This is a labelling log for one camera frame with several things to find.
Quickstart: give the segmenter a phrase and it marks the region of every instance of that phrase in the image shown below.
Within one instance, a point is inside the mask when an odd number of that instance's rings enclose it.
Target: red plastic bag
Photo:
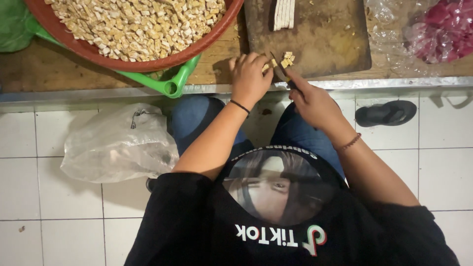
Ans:
[[[473,52],[473,0],[440,0],[403,29],[408,49],[427,63],[451,62]]]

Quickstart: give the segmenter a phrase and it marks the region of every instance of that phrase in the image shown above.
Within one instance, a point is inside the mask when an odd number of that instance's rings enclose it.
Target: wooden cutting board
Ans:
[[[276,0],[245,0],[250,50],[277,60],[296,56],[304,78],[368,70],[371,53],[363,0],[296,0],[294,28],[272,31]]]

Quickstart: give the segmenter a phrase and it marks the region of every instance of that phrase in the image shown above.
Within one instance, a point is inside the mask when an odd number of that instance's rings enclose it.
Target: plastic wrap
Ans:
[[[428,63],[473,52],[473,0],[440,0],[403,29],[408,49]]]
[[[367,0],[373,62],[398,77],[441,75],[473,52],[473,0]]]
[[[64,150],[61,170],[93,183],[156,178],[170,172],[179,158],[166,117],[148,104],[100,111],[69,134]]]
[[[15,52],[27,47],[33,33],[25,21],[30,15],[23,0],[4,0],[0,3],[0,52]]]

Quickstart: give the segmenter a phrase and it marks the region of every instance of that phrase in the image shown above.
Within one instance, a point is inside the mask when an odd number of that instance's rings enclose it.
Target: white tile floor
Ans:
[[[460,97],[407,98],[419,113],[405,125],[355,125],[357,108],[389,100],[337,102],[368,145],[433,211],[461,265],[473,265],[473,104],[458,108]],[[255,146],[269,142],[288,104],[263,102],[252,112],[244,129]],[[265,109],[272,114],[262,115]],[[59,170],[67,133],[96,113],[0,115],[0,265],[123,265],[149,197],[145,179],[100,185]],[[255,122],[259,130],[250,127]]]

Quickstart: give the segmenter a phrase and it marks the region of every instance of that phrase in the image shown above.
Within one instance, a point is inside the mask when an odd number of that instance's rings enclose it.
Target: right hand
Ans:
[[[294,100],[300,115],[309,125],[326,132],[337,130],[341,125],[348,123],[327,91],[310,85],[294,71],[287,69],[286,72],[304,94],[292,89],[289,97]]]

